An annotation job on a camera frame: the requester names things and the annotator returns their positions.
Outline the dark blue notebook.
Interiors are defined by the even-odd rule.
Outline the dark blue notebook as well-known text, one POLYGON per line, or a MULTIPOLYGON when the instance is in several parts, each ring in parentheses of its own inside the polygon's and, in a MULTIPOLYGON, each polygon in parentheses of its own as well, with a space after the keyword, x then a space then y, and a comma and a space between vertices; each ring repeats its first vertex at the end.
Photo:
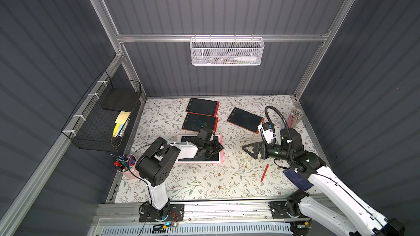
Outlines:
POLYGON ((292 169, 286 169, 283 174, 299 189, 307 191, 313 187, 307 179, 305 179, 300 173, 295 172, 292 169))

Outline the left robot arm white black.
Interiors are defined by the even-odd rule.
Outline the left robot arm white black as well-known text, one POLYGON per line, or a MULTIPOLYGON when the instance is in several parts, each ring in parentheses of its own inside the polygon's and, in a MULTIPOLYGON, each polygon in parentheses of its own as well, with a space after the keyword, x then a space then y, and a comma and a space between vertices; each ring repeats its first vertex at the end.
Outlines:
POLYGON ((162 212, 169 209, 165 180, 176 163, 183 160, 203 162, 219 155, 223 149, 220 138, 208 128, 202 128, 198 135, 181 143, 170 143, 158 137, 135 164, 135 177, 147 185, 151 207, 162 212))

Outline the pink pen cup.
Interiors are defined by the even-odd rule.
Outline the pink pen cup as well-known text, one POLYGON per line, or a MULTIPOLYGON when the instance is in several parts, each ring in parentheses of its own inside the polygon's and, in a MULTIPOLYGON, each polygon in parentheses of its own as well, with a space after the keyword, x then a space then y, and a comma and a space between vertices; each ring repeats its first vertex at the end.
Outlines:
POLYGON ((135 167, 136 157, 134 155, 125 154, 122 156, 117 156, 110 154, 110 156, 113 158, 114 166, 119 173, 126 176, 128 179, 138 179, 138 171, 135 167))

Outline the black pad in basket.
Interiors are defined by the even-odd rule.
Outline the black pad in basket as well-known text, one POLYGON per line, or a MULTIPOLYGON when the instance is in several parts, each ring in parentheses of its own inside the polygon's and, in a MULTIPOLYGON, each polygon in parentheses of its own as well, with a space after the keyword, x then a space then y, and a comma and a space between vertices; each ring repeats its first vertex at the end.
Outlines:
POLYGON ((114 88, 105 99, 103 109, 131 112, 138 101, 138 93, 133 90, 114 88))

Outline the clear cup of pencils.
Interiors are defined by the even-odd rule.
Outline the clear cup of pencils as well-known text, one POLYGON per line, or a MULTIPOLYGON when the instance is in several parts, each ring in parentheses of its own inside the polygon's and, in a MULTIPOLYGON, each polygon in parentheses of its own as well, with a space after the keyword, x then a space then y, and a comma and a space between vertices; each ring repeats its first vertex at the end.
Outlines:
POLYGON ((287 124, 289 128, 296 128, 296 126, 299 124, 301 119, 303 118, 303 111, 298 108, 293 108, 290 113, 287 120, 287 124))

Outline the red stylus diagonal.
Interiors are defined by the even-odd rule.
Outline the red stylus diagonal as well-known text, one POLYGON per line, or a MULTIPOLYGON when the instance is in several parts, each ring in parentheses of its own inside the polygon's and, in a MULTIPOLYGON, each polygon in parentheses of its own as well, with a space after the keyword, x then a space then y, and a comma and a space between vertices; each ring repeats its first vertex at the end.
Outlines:
POLYGON ((263 172, 263 174, 262 174, 262 176, 261 176, 260 182, 263 182, 263 181, 264 181, 264 179, 265 179, 265 177, 266 177, 266 174, 267 174, 267 171, 268 171, 268 168, 269 168, 269 164, 267 164, 267 165, 265 166, 265 169, 264 169, 264 172, 263 172))

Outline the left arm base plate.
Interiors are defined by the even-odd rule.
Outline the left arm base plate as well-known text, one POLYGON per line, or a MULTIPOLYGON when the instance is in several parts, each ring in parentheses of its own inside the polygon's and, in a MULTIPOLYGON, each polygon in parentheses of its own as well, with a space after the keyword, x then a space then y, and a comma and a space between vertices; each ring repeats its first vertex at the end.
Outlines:
POLYGON ((184 217, 184 204, 166 204, 162 210, 157 210, 145 202, 139 207, 139 222, 180 222, 184 217))

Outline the yellow sticky notes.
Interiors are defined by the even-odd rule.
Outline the yellow sticky notes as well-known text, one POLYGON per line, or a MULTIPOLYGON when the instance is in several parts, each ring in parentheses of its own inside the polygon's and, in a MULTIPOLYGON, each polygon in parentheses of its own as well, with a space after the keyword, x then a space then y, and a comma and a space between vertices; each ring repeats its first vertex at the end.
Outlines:
POLYGON ((118 136, 119 132, 122 130, 125 123, 128 121, 131 113, 128 111, 121 111, 115 121, 115 128, 113 130, 112 137, 115 138, 118 136))

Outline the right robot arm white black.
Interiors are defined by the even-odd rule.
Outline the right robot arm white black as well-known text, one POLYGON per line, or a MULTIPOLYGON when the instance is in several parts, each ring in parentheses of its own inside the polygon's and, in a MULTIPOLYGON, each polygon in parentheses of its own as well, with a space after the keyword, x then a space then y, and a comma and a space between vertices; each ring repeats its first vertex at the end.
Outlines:
POLYGON ((404 225, 388 219, 346 186, 315 153, 304 149, 301 135, 295 129, 284 128, 276 136, 274 126, 258 126, 262 141, 243 146, 252 158, 286 160, 281 167, 284 175, 298 190, 287 197, 281 207, 291 218, 306 216, 317 221, 338 236, 403 236, 404 225), (318 203, 307 193, 312 186, 319 188, 340 210, 339 213, 318 203))

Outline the pink white writing tablet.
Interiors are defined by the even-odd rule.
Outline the pink white writing tablet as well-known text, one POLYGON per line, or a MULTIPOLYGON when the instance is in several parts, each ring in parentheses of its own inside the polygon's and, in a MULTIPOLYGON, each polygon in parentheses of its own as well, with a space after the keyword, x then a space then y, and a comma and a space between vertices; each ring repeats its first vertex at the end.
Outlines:
MULTIPOLYGON (((188 142, 194 135, 179 134, 177 136, 177 143, 188 142)), ((210 158, 196 157, 196 158, 185 158, 177 160, 176 164, 221 164, 223 163, 223 151, 220 151, 218 154, 213 155, 210 158)))

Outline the white marker in basket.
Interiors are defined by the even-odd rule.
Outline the white marker in basket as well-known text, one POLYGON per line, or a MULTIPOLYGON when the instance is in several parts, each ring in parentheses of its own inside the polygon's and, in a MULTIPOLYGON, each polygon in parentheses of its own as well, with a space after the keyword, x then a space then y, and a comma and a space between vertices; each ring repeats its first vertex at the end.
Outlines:
POLYGON ((234 60, 237 62, 245 62, 245 63, 258 62, 258 58, 255 56, 239 56, 239 57, 234 57, 234 60))

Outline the red tablet front with scribbles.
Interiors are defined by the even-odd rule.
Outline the red tablet front with scribbles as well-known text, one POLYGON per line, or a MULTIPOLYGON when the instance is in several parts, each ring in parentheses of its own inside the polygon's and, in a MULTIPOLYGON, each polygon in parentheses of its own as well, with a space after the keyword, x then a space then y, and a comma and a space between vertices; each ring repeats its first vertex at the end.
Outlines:
POLYGON ((207 128, 216 132, 218 117, 201 114, 188 113, 182 124, 182 129, 186 131, 199 132, 202 128, 207 128))

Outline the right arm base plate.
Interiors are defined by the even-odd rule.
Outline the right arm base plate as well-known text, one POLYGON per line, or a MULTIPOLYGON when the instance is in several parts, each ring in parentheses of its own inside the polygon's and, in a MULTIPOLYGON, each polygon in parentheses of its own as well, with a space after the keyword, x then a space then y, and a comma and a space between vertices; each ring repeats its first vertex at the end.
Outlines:
POLYGON ((273 219, 311 219, 305 216, 300 211, 298 203, 292 200, 270 201, 268 207, 273 219))

